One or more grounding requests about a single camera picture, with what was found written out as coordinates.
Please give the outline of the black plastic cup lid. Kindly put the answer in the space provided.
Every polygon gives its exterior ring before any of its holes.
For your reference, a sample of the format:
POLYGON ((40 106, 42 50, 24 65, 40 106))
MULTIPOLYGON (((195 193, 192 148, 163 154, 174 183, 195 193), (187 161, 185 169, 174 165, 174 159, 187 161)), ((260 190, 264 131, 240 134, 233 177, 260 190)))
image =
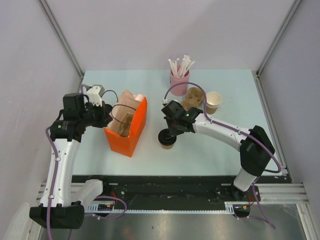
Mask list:
POLYGON ((177 140, 176 136, 171 136, 168 128, 161 130, 158 134, 158 141, 160 144, 174 144, 177 140))

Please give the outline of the brown paper coffee cup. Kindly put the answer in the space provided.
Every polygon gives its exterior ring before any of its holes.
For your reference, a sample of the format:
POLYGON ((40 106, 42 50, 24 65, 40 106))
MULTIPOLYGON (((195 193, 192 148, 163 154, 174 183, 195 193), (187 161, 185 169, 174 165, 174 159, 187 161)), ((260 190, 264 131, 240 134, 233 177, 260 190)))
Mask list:
POLYGON ((161 144, 163 149, 169 150, 172 149, 174 144, 161 144))

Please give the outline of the orange paper bag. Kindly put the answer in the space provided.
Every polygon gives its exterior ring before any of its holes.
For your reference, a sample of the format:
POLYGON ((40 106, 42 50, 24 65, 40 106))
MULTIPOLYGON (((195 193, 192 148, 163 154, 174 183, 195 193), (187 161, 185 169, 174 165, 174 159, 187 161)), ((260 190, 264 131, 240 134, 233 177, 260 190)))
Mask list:
POLYGON ((112 107, 112 121, 104 128, 110 149, 113 152, 132 157, 147 121, 148 101, 144 94, 134 95, 125 90, 112 107), (119 135, 122 120, 127 113, 134 114, 128 137, 119 135))

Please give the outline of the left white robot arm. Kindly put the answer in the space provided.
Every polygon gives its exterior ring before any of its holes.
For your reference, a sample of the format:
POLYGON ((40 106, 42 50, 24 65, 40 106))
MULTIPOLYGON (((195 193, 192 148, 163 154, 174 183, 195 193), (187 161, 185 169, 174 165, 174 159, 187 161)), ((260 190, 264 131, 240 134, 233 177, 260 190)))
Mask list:
POLYGON ((85 209, 97 197, 105 200, 111 188, 99 179, 89 179, 71 194, 75 158, 87 127, 104 128, 112 121, 109 105, 100 93, 69 93, 63 97, 63 109, 46 129, 51 145, 47 181, 39 205, 31 207, 29 217, 50 229, 79 229, 85 209))

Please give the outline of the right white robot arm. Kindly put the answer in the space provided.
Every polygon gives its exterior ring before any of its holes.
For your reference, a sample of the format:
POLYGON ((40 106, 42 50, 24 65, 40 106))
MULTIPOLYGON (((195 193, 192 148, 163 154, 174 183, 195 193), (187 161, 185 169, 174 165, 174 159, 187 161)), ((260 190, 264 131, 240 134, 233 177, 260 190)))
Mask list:
POLYGON ((161 111, 167 123, 167 128, 158 134, 162 145, 173 145, 177 136, 194 133, 212 137, 239 152, 241 168, 230 186, 230 194, 237 201, 248 196, 250 186, 267 170, 267 165, 274 157, 273 144, 265 130, 258 125, 253 128, 228 125, 196 107, 185 110, 175 100, 165 103, 161 111))

